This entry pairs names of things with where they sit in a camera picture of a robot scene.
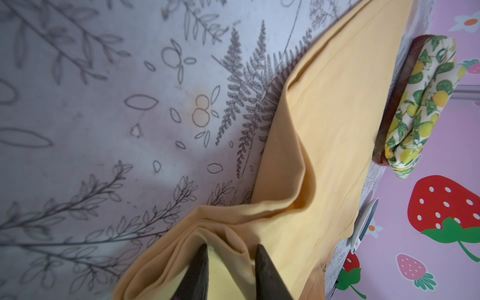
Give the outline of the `tan skirt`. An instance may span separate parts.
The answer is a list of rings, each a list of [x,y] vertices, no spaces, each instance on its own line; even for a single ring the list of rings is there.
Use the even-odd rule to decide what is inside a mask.
[[[206,244],[207,300],[256,300],[263,245],[293,300],[325,298],[336,245],[353,233],[411,1],[362,1],[285,82],[251,202],[194,208],[118,282],[115,300],[170,300]]]

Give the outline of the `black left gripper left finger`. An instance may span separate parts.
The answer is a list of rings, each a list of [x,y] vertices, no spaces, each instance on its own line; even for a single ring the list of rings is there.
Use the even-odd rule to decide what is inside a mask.
[[[206,300],[209,285],[208,246],[203,244],[194,255],[171,300]]]

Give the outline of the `red plaid skirt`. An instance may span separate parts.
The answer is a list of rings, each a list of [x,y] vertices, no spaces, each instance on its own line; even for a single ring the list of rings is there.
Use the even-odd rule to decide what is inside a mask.
[[[394,80],[392,91],[389,93],[389,98],[382,116],[382,121],[372,153],[372,161],[379,166],[389,166],[385,156],[386,136],[395,116],[396,110],[401,102],[401,97],[405,91],[406,85],[420,56],[420,52],[427,39],[432,37],[432,34],[425,34],[414,38],[406,58],[400,65],[401,69],[397,74],[397,78]]]

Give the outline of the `lemon print skirt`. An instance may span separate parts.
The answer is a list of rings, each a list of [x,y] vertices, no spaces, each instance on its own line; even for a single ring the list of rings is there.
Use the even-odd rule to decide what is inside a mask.
[[[466,68],[456,63],[456,41],[432,36],[423,44],[401,95],[385,142],[385,157],[405,180],[420,161],[438,119]]]

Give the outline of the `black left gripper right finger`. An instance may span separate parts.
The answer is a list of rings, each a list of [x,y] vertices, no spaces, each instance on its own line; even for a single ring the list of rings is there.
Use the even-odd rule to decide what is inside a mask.
[[[266,248],[259,244],[255,254],[256,299],[293,300]]]

